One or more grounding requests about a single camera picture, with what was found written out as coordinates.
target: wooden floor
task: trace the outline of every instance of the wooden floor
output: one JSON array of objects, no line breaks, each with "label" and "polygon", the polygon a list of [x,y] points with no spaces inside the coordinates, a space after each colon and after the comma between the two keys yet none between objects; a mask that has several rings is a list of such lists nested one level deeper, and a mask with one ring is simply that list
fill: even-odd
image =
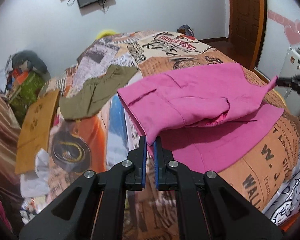
[{"label": "wooden floor", "polygon": [[245,68],[250,67],[252,55],[246,53],[244,48],[235,47],[229,41],[213,41],[205,43],[221,51],[223,54],[240,63]]}]

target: bed sheet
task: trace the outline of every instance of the bed sheet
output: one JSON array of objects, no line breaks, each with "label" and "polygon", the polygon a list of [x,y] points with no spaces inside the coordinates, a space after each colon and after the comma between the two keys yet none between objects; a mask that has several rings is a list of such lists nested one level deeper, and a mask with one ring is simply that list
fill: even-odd
[{"label": "bed sheet", "polygon": [[262,211],[277,226],[298,212],[300,212],[300,150],[298,163],[292,170],[292,178],[282,183]]},{"label": "bed sheet", "polygon": [[[102,75],[110,64],[138,66],[140,72],[131,83],[167,70],[226,62],[234,61],[215,48],[180,33],[123,33],[95,41],[79,56],[77,66],[50,80],[45,90],[58,88],[62,95],[71,97],[80,91],[85,80]],[[250,83],[264,84],[253,72],[245,68],[243,71]],[[270,91],[265,101],[284,108],[284,114],[252,150],[219,173],[260,211],[290,178],[297,163],[300,140],[300,122],[289,113],[280,97]],[[109,170],[136,147],[138,134],[117,95],[97,115],[87,119],[64,121],[58,109],[50,130],[48,202],[85,170]],[[84,152],[80,159],[77,149]],[[64,154],[76,162],[60,161],[59,157]],[[123,238],[155,237],[178,239],[177,213],[173,193],[156,191],[154,162],[148,156],[146,188],[142,192],[127,193]]]}]

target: striped curtain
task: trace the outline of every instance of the striped curtain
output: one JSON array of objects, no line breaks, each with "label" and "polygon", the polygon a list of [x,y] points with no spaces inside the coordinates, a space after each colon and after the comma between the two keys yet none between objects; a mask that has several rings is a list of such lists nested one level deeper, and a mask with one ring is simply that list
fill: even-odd
[{"label": "striped curtain", "polygon": [[20,126],[13,111],[0,97],[0,194],[10,202],[13,214],[9,215],[17,218],[22,201],[20,180],[14,172],[19,134]]}]

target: wooden door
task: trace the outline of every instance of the wooden door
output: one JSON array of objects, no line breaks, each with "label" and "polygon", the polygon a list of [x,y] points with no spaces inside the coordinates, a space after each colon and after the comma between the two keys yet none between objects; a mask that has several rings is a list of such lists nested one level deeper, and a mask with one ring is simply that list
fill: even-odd
[{"label": "wooden door", "polygon": [[230,0],[229,40],[248,58],[253,69],[265,31],[265,0]]}]

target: white appliance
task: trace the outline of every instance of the white appliance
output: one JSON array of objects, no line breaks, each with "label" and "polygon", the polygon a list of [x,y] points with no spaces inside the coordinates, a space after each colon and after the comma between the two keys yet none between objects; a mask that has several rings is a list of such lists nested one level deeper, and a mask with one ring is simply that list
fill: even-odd
[{"label": "white appliance", "polygon": [[[279,77],[291,78],[300,75],[300,49],[289,48]],[[300,118],[300,95],[290,88],[275,87],[285,99],[290,112]]]}]

